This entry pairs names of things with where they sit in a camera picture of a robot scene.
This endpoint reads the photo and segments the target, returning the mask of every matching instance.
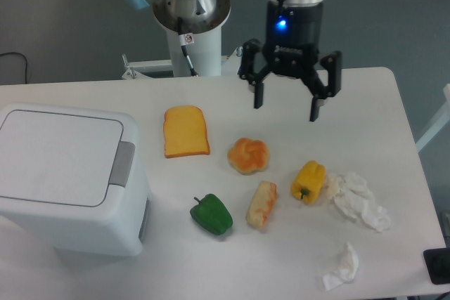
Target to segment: green bell pepper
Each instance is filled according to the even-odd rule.
[[[191,216],[206,231],[214,235],[223,235],[233,225],[230,213],[215,195],[210,193],[202,200],[197,197],[194,199],[198,205],[191,209]]]

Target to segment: black object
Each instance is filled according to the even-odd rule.
[[[1,56],[21,56],[23,58],[23,60],[25,61],[25,84],[28,84],[28,78],[27,78],[27,71],[28,71],[28,59],[27,57],[19,52],[6,52],[6,53],[1,53]]]
[[[433,284],[450,284],[450,248],[427,249],[423,258]]]
[[[285,7],[284,1],[268,2],[266,43],[263,45],[256,39],[244,43],[238,75],[254,86],[255,109],[262,106],[262,82],[270,72],[301,79],[313,95],[309,118],[313,122],[319,116],[319,107],[323,101],[335,96],[341,88],[342,54],[334,51],[319,57],[323,3]],[[257,53],[262,53],[267,64],[255,73],[253,68]],[[323,85],[314,69],[317,62],[328,72],[327,86]]]

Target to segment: white table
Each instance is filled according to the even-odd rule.
[[[0,298],[370,299],[450,290],[434,286],[425,268],[423,250],[444,247],[444,240],[389,70],[345,70],[342,91],[314,123],[311,96],[298,80],[271,75],[263,107],[253,110],[252,99],[237,77],[0,87],[0,107],[25,101],[133,115],[155,196],[144,250],[132,259],[56,252],[0,219]],[[203,110],[210,156],[164,158],[163,114],[180,104]],[[243,136],[270,147],[265,172],[242,176],[229,166],[226,152]],[[392,229],[374,233],[323,200],[306,207],[293,199],[290,183],[310,159],[365,177],[389,210]],[[277,184],[278,201],[259,232],[246,224],[245,212],[263,179]],[[225,238],[208,235],[189,216],[193,197],[206,193],[233,216]],[[347,240],[360,259],[356,279],[325,292],[318,276],[333,267]]]

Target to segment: pepper stem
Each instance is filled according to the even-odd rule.
[[[303,189],[300,190],[300,193],[302,194],[302,195],[300,196],[300,199],[302,200],[304,196],[309,195],[309,190],[303,188]]]

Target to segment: black cable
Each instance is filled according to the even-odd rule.
[[[443,293],[443,294],[439,295],[435,300],[442,300],[443,298],[445,298],[449,294],[450,294],[450,292]]]
[[[178,17],[178,35],[182,35],[183,32],[181,30],[181,26],[183,25],[183,19]],[[186,46],[181,45],[181,51],[183,52],[184,58],[186,59],[186,63],[188,64],[189,70],[191,71],[192,77],[197,77],[198,73],[194,70],[194,66],[192,65],[191,58],[189,58],[188,49]]]
[[[28,79],[27,79],[28,60],[27,60],[27,57],[19,52],[6,52],[6,53],[0,54],[0,57],[1,56],[22,56],[24,58],[24,60],[25,60],[25,84],[27,84],[28,83]]]

